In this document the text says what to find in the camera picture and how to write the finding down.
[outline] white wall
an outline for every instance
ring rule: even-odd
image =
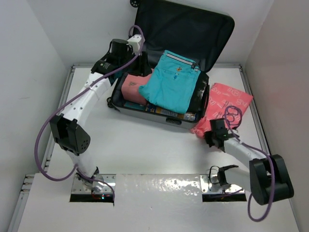
[[[173,0],[231,15],[236,23],[221,63],[245,63],[273,0]],[[113,38],[127,38],[136,9],[129,0],[28,0],[64,63],[95,62]]]
[[[301,231],[309,231],[309,1],[275,0],[246,64],[273,154],[284,157]]]
[[[56,109],[67,71],[26,0],[0,1],[0,232],[25,174],[37,172],[36,135]],[[46,136],[41,146],[46,145]]]

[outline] white table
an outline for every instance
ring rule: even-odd
[[[69,97],[83,86],[90,68],[76,68]],[[240,69],[213,68],[211,83],[240,90],[245,86]],[[110,203],[70,203],[72,178],[61,183],[36,174],[19,232],[30,231],[159,231],[159,232],[294,232],[298,231],[288,200],[274,203],[266,220],[250,221],[247,202],[202,203],[199,174],[211,165],[243,165],[216,148],[208,148],[186,129],[123,115],[107,107],[105,93],[91,112],[85,130],[89,151],[101,173],[117,174],[115,207]],[[242,139],[261,147],[251,109],[239,128]],[[60,177],[72,168],[59,146],[51,146],[48,173]],[[254,217],[264,206],[252,204]]]

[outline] teal cloth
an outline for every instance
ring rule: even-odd
[[[185,114],[199,74],[193,60],[166,50],[148,83],[139,87],[139,93],[154,105]]]

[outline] black suitcase lid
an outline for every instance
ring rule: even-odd
[[[194,60],[206,72],[214,66],[235,26],[230,16],[165,0],[142,0],[135,24],[144,33],[151,67],[169,50]]]

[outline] open suitcase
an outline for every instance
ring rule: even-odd
[[[165,0],[143,0],[137,11],[135,24],[145,37],[144,49],[154,68],[165,50],[192,59],[201,71],[214,66],[234,29],[234,20],[224,14],[201,10]],[[124,106],[121,86],[126,78],[119,78],[111,96],[113,108],[123,114],[155,122],[191,129],[204,117],[209,85],[193,121]]]

